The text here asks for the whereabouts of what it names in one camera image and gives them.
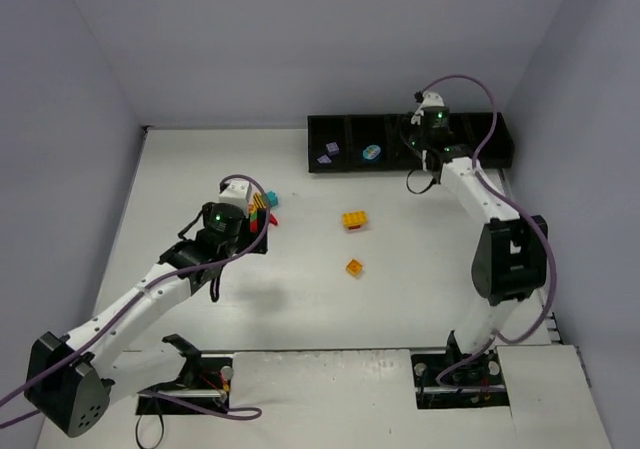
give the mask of white platform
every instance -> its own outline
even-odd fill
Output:
[[[545,330],[530,340],[540,346],[500,348],[511,409],[416,409],[402,348],[442,347],[464,317],[480,227],[441,188],[409,194],[403,174],[307,174],[305,131],[152,131],[96,310],[130,288],[235,172],[278,193],[269,253],[226,268],[218,304],[201,291],[134,348],[177,332],[203,350],[391,350],[239,353],[231,402],[264,416],[167,417],[160,449],[609,448],[574,349],[549,345]],[[358,209],[371,222],[347,234],[340,216]],[[365,265],[359,280],[344,269],[353,257]],[[520,333],[539,310],[532,298],[505,332]],[[38,449],[133,449],[134,407],[133,397],[120,401],[73,440],[46,422]],[[152,445],[157,419],[145,419]]]
[[[177,241],[215,200],[220,179],[244,173],[280,199],[269,253],[229,265],[218,304],[200,291],[136,347],[173,332],[210,350],[444,346],[475,294],[470,270],[481,226],[443,188],[410,194],[404,173],[310,175],[306,146],[302,130],[151,131],[97,310]],[[412,180],[426,182],[420,174]],[[369,225],[347,234],[342,213],[360,209]],[[364,264],[358,280],[345,271],[351,258]],[[508,334],[539,311],[537,300],[525,304]],[[530,342],[549,338],[541,330]]]
[[[572,347],[499,351],[511,409],[416,409],[406,350],[238,354],[231,403],[264,415],[167,416],[160,449],[609,449]],[[45,424],[38,449],[135,449],[134,410],[133,397],[120,401],[77,439]],[[144,418],[142,441],[158,432]]]

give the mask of black bin compartment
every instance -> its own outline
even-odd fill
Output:
[[[389,161],[389,135],[384,117],[351,116],[347,119],[347,131],[351,126],[351,167],[359,170],[384,170]],[[376,145],[381,153],[375,161],[364,159],[363,151]]]
[[[451,113],[450,127],[456,143],[474,150],[488,134],[492,114]],[[404,145],[400,137],[406,131],[411,116],[407,114],[321,115],[307,118],[309,172],[362,172],[419,169],[420,160]],[[321,164],[318,158],[327,155],[326,144],[336,142],[340,154],[330,157],[331,163]],[[362,151],[369,145],[380,146],[376,162],[364,161]],[[514,144],[504,117],[498,113],[496,130],[480,154],[485,169],[505,169],[513,162]]]
[[[347,116],[313,116],[307,118],[309,172],[346,172],[349,170]],[[322,164],[318,158],[327,154],[327,144],[335,142],[340,153],[331,162]]]

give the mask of gray wall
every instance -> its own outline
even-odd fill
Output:
[[[504,104],[561,1],[76,0],[142,122],[181,126],[406,111],[455,71]],[[470,84],[440,90],[486,108]]]
[[[137,120],[73,0],[0,0],[0,394],[95,300],[137,161]],[[0,420],[33,409],[22,396]],[[42,419],[0,431],[35,446]]]
[[[549,221],[556,312],[616,448],[638,447],[640,0],[565,0],[508,106],[517,196]]]

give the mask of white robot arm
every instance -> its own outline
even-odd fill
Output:
[[[182,374],[200,374],[200,351],[176,334],[167,335],[156,347],[127,349],[151,324],[207,283],[215,302],[222,267],[229,258],[240,252],[267,252],[268,211],[258,209],[251,221],[249,195],[248,183],[230,181],[221,188],[220,202],[205,204],[178,234],[181,241],[162,254],[132,289],[68,334],[41,336],[32,347],[27,375],[27,380],[41,381],[31,385],[25,397],[65,434],[77,437],[123,397]],[[187,239],[186,232],[200,218],[204,227],[194,240]],[[92,344],[97,336],[101,337]],[[70,363],[53,370],[69,357]],[[42,377],[47,371],[51,374]]]
[[[423,170],[446,187],[483,231],[472,264],[476,288],[474,303],[450,337],[461,354],[473,354],[502,330],[511,313],[546,280],[546,255],[539,239],[517,211],[482,186],[482,176],[493,189],[480,163],[475,168],[471,151],[455,144],[449,129],[449,109],[442,97],[424,92],[411,119],[410,148],[422,155]],[[540,216],[535,222],[546,235]]]

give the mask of lego brick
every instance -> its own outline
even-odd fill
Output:
[[[267,207],[264,201],[262,200],[262,194],[260,194],[259,192],[256,192],[253,195],[253,203],[256,205],[258,209],[264,209]]]
[[[342,215],[342,225],[349,230],[359,229],[367,222],[367,213],[364,211],[347,212]]]
[[[278,205],[278,196],[275,192],[269,191],[267,192],[267,198],[269,199],[269,204],[271,204],[271,208],[274,208]]]
[[[330,156],[337,156],[340,154],[340,147],[338,147],[338,143],[330,142],[327,144],[327,154]]]
[[[346,269],[347,272],[353,277],[358,277],[362,272],[362,263],[355,259],[351,259],[351,261],[349,261],[349,264],[347,264]]]

